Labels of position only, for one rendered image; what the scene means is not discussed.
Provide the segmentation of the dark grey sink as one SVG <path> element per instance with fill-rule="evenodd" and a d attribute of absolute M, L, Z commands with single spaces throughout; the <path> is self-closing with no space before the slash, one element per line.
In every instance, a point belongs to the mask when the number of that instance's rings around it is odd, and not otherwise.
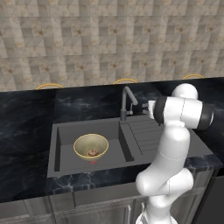
<path fill-rule="evenodd" d="M 153 161 L 164 127 L 146 115 L 82 122 L 55 123 L 49 154 L 49 178 L 145 165 Z M 107 138 L 108 150 L 96 164 L 90 164 L 74 152 L 74 142 L 86 134 Z"/>

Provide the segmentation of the dark grey appliance front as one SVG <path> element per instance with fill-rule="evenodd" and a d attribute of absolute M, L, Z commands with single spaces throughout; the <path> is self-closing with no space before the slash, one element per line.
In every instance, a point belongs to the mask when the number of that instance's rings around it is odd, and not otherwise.
<path fill-rule="evenodd" d="M 213 178 L 196 224 L 224 224 L 224 176 Z"/>

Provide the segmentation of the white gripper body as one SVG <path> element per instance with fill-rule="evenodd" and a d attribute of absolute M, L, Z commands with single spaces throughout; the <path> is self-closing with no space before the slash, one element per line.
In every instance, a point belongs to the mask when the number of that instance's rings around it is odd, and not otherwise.
<path fill-rule="evenodd" d="M 149 110 L 149 117 L 151 119 L 154 118 L 154 108 L 156 105 L 156 101 L 148 101 L 148 110 Z"/>

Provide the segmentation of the dark grey sink faucet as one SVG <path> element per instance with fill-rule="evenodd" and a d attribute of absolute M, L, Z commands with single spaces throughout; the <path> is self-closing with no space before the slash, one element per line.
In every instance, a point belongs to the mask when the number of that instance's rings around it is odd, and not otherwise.
<path fill-rule="evenodd" d="M 133 115 L 133 109 L 130 110 L 126 109 L 126 103 L 127 103 L 127 97 L 130 98 L 131 104 L 130 106 L 136 106 L 138 104 L 137 98 L 133 95 L 132 91 L 128 86 L 124 87 L 122 90 L 122 107 L 121 107 L 121 113 L 120 113 L 120 120 L 125 121 L 126 116 L 132 116 Z"/>

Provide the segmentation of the cream yellow-rimmed bowl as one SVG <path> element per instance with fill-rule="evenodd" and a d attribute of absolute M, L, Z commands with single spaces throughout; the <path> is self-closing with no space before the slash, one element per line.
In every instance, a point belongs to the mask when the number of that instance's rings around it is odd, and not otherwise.
<path fill-rule="evenodd" d="M 104 156 L 109 148 L 109 141 L 98 134 L 86 134 L 80 136 L 75 140 L 73 144 L 73 150 L 76 155 L 88 162 L 96 162 L 98 159 Z M 88 152 L 95 149 L 99 152 L 98 156 L 90 157 Z"/>

